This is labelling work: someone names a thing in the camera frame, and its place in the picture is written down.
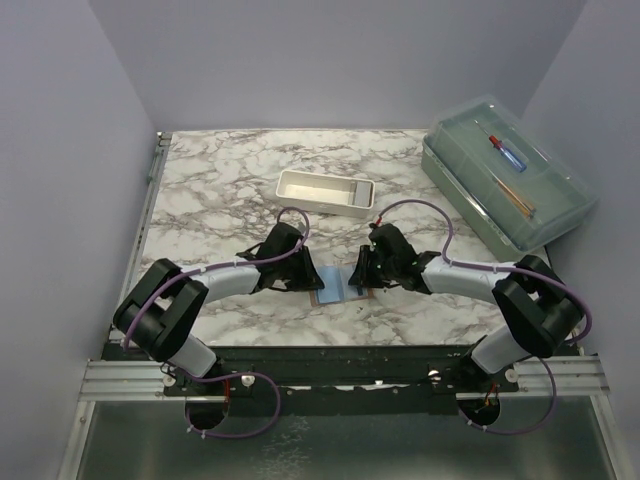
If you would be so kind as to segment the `tan leather card holder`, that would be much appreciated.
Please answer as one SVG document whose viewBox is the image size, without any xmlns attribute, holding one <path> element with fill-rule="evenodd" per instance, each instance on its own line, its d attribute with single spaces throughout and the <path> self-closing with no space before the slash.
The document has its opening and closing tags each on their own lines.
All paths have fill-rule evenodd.
<svg viewBox="0 0 640 480">
<path fill-rule="evenodd" d="M 372 289 L 355 287 L 348 283 L 354 271 L 354 264 L 318 267 L 317 272 L 324 287 L 310 293 L 311 305 L 317 307 L 373 298 Z"/>
</svg>

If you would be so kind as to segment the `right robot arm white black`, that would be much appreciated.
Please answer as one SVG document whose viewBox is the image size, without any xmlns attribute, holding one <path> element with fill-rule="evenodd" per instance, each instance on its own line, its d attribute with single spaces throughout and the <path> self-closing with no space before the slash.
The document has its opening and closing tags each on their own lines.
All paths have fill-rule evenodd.
<svg viewBox="0 0 640 480">
<path fill-rule="evenodd" d="M 400 286 L 421 294 L 451 294 L 497 306 L 505 325 L 479 340 L 460 367 L 460 379 L 480 392 L 497 372 L 528 357 L 552 357 L 586 316 L 585 307 L 539 257 L 516 263 L 464 263 L 443 252 L 418 253 L 391 224 L 373 226 L 359 249 L 348 284 L 368 289 Z"/>
</svg>

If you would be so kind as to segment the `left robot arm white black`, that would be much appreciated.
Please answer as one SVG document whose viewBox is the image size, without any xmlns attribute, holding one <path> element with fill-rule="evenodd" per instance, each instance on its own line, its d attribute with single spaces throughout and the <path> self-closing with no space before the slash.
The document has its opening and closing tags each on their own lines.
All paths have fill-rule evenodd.
<svg viewBox="0 0 640 480">
<path fill-rule="evenodd" d="M 222 380 L 217 356 L 193 333 L 202 307 L 236 295 L 270 290 L 320 290 L 305 236 L 278 222 L 266 240 L 229 262 L 184 270 L 169 259 L 155 261 L 116 309 L 114 327 L 152 360 L 187 372 L 187 382 L 201 395 L 214 393 Z"/>
</svg>

